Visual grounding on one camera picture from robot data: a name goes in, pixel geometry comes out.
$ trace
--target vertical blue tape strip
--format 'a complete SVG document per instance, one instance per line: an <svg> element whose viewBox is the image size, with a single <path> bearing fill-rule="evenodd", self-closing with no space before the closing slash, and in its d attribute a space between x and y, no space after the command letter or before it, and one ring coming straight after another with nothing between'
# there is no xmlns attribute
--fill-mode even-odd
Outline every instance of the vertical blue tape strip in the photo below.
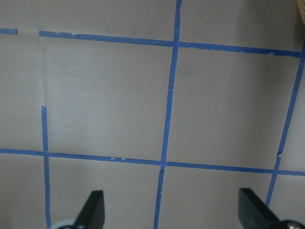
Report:
<svg viewBox="0 0 305 229"><path fill-rule="evenodd" d="M164 172L165 172L165 167L166 167L167 146L168 146L168 138L169 138L169 131L170 131L171 115L172 115L174 80L175 80L175 74L176 74L178 49L179 49L181 4L182 4L182 0L177 0L175 23L174 23L173 52L172 52L172 61L171 61L170 74L169 74L164 135L163 135L163 145L162 145L162 154L161 154L161 171L160 171L159 179L158 179L158 192L157 192L157 198L156 198L156 208L155 208L153 229L158 229L158 227L159 227L159 215L160 215L160 206L161 206L162 190L163 190L163 178L164 178Z"/></svg>
<svg viewBox="0 0 305 229"><path fill-rule="evenodd" d="M303 69L304 69L304 62L305 62L305 42L303 44L302 56L300 58L299 67L298 67L298 70L297 70L297 73L296 73L295 84L294 84L294 88L292 90L292 95L291 95L291 99L290 99L290 103L289 103L289 107L288 107L288 111L287 111L287 115L286 115L284 129L283 129L283 132L282 132L280 145L279 145L278 152L277 152L277 155L276 155L276 163L275 163L274 171L273 171L271 181L270 181L270 185L269 185L269 189L268 189L268 194L267 194L267 198L266 198L266 205L267 206L270 205L271 198L272 198L272 193L273 193L273 190L274 190L274 187L275 187L276 177L277 177L277 173L278 173L280 163L281 163L281 154L284 150L284 146L285 146L285 143L286 143L288 130L289 130L289 126L290 126L290 122L291 122L291 119L292 119L292 115L293 115L293 111L294 111L294 107L295 107L295 102L296 102L296 98L297 98L297 93L298 93L298 90L299 90L299 87L300 87L300 82L301 82L302 73L303 73Z"/></svg>
<svg viewBox="0 0 305 229"><path fill-rule="evenodd" d="M45 214L47 229L51 227L50 216L50 173L49 173L49 146L48 146L48 123L47 123L47 108L41 108L42 120L42 145L44 152L44 183L45 183Z"/></svg>
<svg viewBox="0 0 305 229"><path fill-rule="evenodd" d="M1 34L18 35L17 29L0 28Z"/></svg>

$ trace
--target metal screw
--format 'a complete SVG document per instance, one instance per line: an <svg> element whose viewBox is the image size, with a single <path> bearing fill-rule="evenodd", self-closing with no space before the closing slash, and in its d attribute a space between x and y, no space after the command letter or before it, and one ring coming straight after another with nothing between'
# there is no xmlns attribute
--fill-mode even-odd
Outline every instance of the metal screw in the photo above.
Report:
<svg viewBox="0 0 305 229"><path fill-rule="evenodd" d="M287 223L289 229L301 229L301 226L298 225L296 222L289 222Z"/></svg>

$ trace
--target wicker basket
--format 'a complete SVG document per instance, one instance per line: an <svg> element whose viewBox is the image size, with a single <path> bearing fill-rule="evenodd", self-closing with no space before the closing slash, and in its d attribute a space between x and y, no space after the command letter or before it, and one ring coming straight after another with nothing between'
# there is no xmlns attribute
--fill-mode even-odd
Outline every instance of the wicker basket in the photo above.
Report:
<svg viewBox="0 0 305 229"><path fill-rule="evenodd" d="M305 24L305 0L296 0L297 8L299 9L302 21Z"/></svg>

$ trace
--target floor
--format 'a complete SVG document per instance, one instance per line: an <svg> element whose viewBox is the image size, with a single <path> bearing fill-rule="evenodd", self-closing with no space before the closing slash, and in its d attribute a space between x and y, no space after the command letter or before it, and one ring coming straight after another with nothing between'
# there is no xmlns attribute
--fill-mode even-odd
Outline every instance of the floor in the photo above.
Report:
<svg viewBox="0 0 305 229"><path fill-rule="evenodd" d="M288 0L0 2L0 222L241 229L305 219L305 26Z"/></svg>

